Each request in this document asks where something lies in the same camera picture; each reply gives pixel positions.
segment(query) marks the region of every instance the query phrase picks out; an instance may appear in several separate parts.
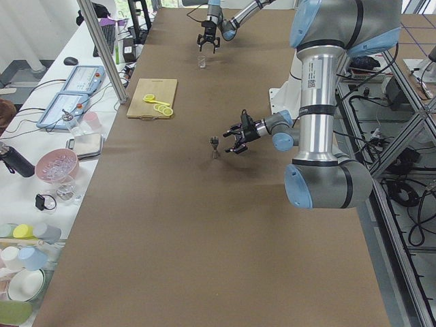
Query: wooden cutting board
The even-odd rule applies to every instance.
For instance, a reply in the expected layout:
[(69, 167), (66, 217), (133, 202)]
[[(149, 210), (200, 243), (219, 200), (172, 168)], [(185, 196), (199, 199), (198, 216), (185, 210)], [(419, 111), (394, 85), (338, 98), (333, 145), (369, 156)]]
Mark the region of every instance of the wooden cutting board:
[(146, 94), (152, 93), (156, 96), (156, 100), (168, 102), (170, 107), (173, 108), (176, 88), (176, 79), (140, 78), (134, 93), (134, 97), (131, 100), (129, 110), (127, 111), (127, 117), (139, 119), (172, 118), (174, 114), (172, 116), (164, 116), (154, 109), (154, 104), (146, 103), (143, 99)]

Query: aluminum column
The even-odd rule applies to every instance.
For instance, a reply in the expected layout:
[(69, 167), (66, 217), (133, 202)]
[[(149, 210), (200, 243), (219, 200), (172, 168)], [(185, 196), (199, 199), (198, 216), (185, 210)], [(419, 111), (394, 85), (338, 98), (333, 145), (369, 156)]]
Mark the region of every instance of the aluminum column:
[(116, 96), (118, 97), (120, 104), (124, 104), (127, 101), (127, 94), (119, 78), (118, 70), (116, 69), (112, 55), (109, 53), (108, 45), (106, 44), (106, 39), (98, 23), (93, 4), (90, 0), (77, 0), (77, 3), (82, 11), (82, 15), (87, 23), (89, 33), (97, 47), (98, 53), (102, 58), (104, 68), (108, 73), (109, 80), (114, 87)]

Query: clear plastic cup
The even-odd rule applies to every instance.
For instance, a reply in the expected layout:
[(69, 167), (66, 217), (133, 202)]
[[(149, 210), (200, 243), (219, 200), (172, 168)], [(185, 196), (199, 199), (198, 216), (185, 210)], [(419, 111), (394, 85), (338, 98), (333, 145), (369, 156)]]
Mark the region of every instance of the clear plastic cup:
[(206, 68), (206, 56), (198, 56), (197, 61), (199, 68)]

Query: black water bottle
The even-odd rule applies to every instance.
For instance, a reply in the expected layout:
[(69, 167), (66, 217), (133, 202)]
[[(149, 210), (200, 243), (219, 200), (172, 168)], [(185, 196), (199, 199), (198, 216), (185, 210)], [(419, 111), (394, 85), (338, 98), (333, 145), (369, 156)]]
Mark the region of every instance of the black water bottle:
[(0, 160), (3, 160), (8, 170), (15, 174), (19, 173), (23, 177), (30, 177), (35, 174), (35, 166), (26, 160), (12, 146), (7, 146), (0, 142)]

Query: cup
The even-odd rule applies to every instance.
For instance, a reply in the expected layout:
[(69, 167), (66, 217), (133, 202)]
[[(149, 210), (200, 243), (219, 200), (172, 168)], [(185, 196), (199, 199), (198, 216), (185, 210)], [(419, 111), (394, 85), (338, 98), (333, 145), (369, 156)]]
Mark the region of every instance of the cup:
[(21, 301), (0, 301), (0, 324), (19, 326), (29, 319), (32, 304)]
[(55, 243), (61, 238), (62, 230), (58, 227), (47, 225), (46, 223), (37, 223), (33, 227), (33, 235), (47, 243)]
[(206, 56), (198, 56), (197, 61), (199, 68), (206, 68)]
[(17, 226), (16, 223), (4, 223), (3, 225), (0, 225), (0, 238), (14, 237), (14, 229)]
[(20, 249), (18, 247), (7, 247), (1, 252), (0, 256), (6, 268), (20, 270), (24, 266), (20, 259), (18, 259), (19, 252)]
[(56, 195), (64, 202), (72, 202), (75, 194), (76, 182), (71, 176), (67, 176), (57, 185)]
[(27, 225), (25, 223), (22, 223), (21, 225), (18, 225), (15, 227), (13, 232), (14, 238), (21, 238), (21, 239), (32, 239), (35, 238), (33, 236), (33, 227), (30, 225)]
[(88, 111), (86, 114), (84, 114), (83, 121), (88, 124), (93, 131), (99, 131), (102, 128), (102, 124), (98, 119), (98, 115), (94, 111)]
[(48, 261), (48, 255), (36, 247), (23, 247), (18, 253), (18, 259), (30, 271), (44, 267)]

